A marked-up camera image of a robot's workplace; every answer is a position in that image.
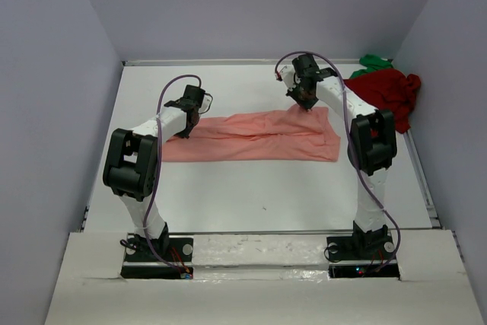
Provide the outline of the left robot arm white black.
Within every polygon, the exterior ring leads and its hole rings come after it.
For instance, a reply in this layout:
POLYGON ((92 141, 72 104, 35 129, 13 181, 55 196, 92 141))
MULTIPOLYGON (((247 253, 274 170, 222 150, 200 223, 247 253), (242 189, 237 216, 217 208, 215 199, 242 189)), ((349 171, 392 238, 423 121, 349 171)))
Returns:
POLYGON ((110 137, 103 184, 121 199, 134 225, 133 235, 121 244, 150 261, 173 265, 164 259, 170 237, 155 204, 163 144, 173 137, 189 138, 212 101, 210 93, 188 84, 182 97, 160 102, 148 121, 132 129, 115 129, 110 137))

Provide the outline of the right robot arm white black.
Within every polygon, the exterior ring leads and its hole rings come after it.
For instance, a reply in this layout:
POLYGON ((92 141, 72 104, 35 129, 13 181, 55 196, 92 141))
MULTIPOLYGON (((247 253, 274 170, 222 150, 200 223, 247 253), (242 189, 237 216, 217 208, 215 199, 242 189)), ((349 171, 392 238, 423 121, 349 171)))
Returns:
POLYGON ((291 54, 292 67, 276 69, 285 83, 287 96, 311 110, 323 102, 342 117, 347 138, 347 155, 358 178, 357 210, 348 236, 328 237, 325 257, 331 263, 343 261, 390 261, 395 245, 384 207, 385 181, 397 154, 394 115, 362 100, 345 85, 334 65, 322 69, 316 53, 291 54))

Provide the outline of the pink t shirt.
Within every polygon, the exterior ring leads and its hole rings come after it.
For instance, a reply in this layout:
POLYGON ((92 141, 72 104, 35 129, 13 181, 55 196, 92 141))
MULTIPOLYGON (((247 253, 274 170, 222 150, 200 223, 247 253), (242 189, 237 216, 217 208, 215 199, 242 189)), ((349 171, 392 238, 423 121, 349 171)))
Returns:
POLYGON ((202 118, 187 139, 163 144, 164 162, 319 161, 339 159, 340 137, 326 107, 202 118))

